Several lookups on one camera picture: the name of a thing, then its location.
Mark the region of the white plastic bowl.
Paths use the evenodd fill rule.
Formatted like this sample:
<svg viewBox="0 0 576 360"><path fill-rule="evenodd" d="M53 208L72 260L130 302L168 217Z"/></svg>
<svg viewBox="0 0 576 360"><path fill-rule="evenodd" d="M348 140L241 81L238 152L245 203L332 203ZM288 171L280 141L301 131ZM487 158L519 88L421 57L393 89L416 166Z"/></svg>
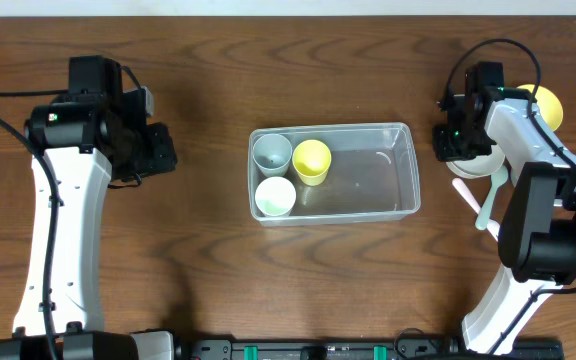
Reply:
<svg viewBox="0 0 576 360"><path fill-rule="evenodd" d="M498 145L491 147L490 155L480 155L473 160L447 162L447 167L458 177L475 179L490 176L505 162L505 155Z"/></svg>

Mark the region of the mint green plastic spoon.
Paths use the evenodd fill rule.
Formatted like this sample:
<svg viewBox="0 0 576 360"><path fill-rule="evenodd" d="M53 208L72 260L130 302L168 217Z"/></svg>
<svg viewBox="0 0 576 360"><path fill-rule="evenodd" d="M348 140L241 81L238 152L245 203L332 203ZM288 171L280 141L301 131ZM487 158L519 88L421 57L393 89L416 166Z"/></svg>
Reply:
<svg viewBox="0 0 576 360"><path fill-rule="evenodd" d="M491 174L491 187L483 205L480 208L478 217L475 222L475 226L478 230L487 229L497 191L507 182L508 178L509 173L504 165L502 165L499 169Z"/></svg>

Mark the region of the yellow plastic bowl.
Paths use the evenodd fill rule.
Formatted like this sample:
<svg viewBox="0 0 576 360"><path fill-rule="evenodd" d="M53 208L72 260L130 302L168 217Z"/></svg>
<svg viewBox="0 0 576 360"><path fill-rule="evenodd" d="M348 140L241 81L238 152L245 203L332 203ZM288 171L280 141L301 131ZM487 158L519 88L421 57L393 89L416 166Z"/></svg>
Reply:
<svg viewBox="0 0 576 360"><path fill-rule="evenodd" d="M563 122L563 106L557 96L549 89L540 86L536 92L536 104L542 119L552 131L556 131Z"/></svg>

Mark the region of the pink white plastic fork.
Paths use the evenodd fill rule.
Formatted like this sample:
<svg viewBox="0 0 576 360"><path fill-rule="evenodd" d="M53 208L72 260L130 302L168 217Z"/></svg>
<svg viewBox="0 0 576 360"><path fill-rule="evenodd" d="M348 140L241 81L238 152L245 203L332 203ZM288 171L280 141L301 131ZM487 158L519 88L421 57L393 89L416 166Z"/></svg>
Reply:
<svg viewBox="0 0 576 360"><path fill-rule="evenodd" d="M459 193L462 199L471 207L471 209L476 213L479 214L481 211L481 206L466 186L464 181L461 178L454 178L452 180L453 188ZM489 219L488 224L486 227L487 231L492 235L495 241L498 240L498 233L500 229L500 225L497 221Z"/></svg>

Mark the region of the grey plastic cup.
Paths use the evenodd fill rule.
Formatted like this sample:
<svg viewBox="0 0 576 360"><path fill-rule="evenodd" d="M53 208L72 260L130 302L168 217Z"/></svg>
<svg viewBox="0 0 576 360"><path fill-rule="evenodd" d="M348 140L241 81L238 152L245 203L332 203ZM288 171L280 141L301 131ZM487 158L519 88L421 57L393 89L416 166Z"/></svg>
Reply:
<svg viewBox="0 0 576 360"><path fill-rule="evenodd" d="M289 168L293 148L280 134L261 136L253 145L253 161L266 177L282 177Z"/></svg>

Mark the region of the white plastic cup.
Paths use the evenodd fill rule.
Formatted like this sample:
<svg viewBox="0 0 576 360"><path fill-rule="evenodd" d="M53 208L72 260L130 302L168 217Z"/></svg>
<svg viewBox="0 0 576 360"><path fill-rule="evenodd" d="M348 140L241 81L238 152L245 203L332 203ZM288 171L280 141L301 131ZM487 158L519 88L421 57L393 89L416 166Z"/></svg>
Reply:
<svg viewBox="0 0 576 360"><path fill-rule="evenodd" d="M255 190L254 201L266 217L288 216L296 203L297 193L291 181L284 177L263 180Z"/></svg>

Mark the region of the yellow plastic cup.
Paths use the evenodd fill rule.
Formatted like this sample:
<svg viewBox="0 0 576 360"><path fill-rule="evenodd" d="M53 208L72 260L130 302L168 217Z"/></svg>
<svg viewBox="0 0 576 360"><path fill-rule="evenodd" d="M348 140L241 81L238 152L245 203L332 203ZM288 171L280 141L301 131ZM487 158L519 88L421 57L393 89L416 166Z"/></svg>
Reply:
<svg viewBox="0 0 576 360"><path fill-rule="evenodd" d="M298 177L308 186L322 184L332 163L332 153L319 140L305 140L294 150L292 163Z"/></svg>

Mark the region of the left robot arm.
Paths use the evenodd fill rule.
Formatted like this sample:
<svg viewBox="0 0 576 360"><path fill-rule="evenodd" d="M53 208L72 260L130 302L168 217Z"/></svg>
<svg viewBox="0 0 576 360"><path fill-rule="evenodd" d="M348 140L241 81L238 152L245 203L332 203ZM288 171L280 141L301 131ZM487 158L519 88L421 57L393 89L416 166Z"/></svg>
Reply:
<svg viewBox="0 0 576 360"><path fill-rule="evenodd" d="M104 329L99 292L102 211L110 189L175 169L167 127L149 123L150 91L125 90L128 67L73 57L65 90L33 109L18 139L32 154L35 215L24 294L0 359L175 359L166 330Z"/></svg>

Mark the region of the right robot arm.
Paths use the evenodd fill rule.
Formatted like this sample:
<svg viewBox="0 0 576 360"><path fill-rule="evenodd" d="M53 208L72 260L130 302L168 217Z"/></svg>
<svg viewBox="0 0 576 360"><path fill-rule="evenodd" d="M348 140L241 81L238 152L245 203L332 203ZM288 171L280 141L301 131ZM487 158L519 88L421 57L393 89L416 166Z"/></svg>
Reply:
<svg viewBox="0 0 576 360"><path fill-rule="evenodd" d="M500 269L461 325L468 350L505 355L549 297L576 292L576 156L533 95L505 85L498 62L467 68L464 94L447 91L439 106L447 114L433 129L439 161L472 161L498 146L514 176L497 235Z"/></svg>

